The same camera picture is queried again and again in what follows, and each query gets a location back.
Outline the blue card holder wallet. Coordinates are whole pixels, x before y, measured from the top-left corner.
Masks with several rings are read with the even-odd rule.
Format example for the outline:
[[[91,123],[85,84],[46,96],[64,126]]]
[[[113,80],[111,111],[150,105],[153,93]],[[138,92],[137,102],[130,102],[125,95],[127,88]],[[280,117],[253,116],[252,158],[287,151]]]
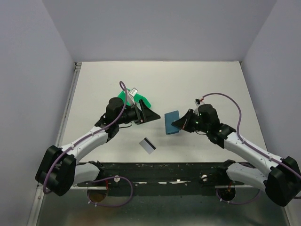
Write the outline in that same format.
[[[172,111],[164,114],[166,135],[178,133],[180,130],[173,126],[172,123],[179,119],[179,111]]]

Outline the green plastic bin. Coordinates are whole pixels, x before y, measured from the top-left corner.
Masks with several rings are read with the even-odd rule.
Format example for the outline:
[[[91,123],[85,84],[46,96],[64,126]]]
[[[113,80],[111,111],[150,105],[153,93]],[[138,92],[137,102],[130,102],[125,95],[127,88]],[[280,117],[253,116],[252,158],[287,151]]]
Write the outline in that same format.
[[[140,95],[138,92],[137,94],[135,95],[135,102],[138,103],[139,100],[142,99],[144,101],[144,103],[149,107],[151,108],[151,103],[148,101],[148,99],[142,95]]]

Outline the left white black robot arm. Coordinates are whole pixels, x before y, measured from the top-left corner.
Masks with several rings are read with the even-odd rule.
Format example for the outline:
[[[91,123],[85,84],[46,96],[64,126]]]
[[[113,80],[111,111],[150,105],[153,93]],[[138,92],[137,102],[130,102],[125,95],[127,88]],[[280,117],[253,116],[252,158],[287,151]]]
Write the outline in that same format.
[[[119,97],[113,97],[106,106],[106,112],[93,128],[62,147],[50,146],[40,163],[35,180],[43,185],[46,193],[62,196],[74,185],[89,181],[94,186],[104,182],[104,174],[97,162],[80,163],[97,147],[108,143],[119,132],[120,124],[133,122],[137,125],[160,119],[160,115],[146,106],[127,106]]]

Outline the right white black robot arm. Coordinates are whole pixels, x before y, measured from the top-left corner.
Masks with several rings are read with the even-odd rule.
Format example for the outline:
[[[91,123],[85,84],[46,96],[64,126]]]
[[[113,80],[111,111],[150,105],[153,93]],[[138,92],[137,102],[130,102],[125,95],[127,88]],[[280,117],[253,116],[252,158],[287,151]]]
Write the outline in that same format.
[[[213,144],[239,155],[254,166],[248,168],[238,162],[225,162],[222,170],[216,173],[219,183],[225,185],[238,181],[253,186],[282,207],[301,191],[301,172],[294,158],[282,158],[248,143],[236,129],[220,122],[211,104],[189,109],[172,125],[189,133],[203,132]]]

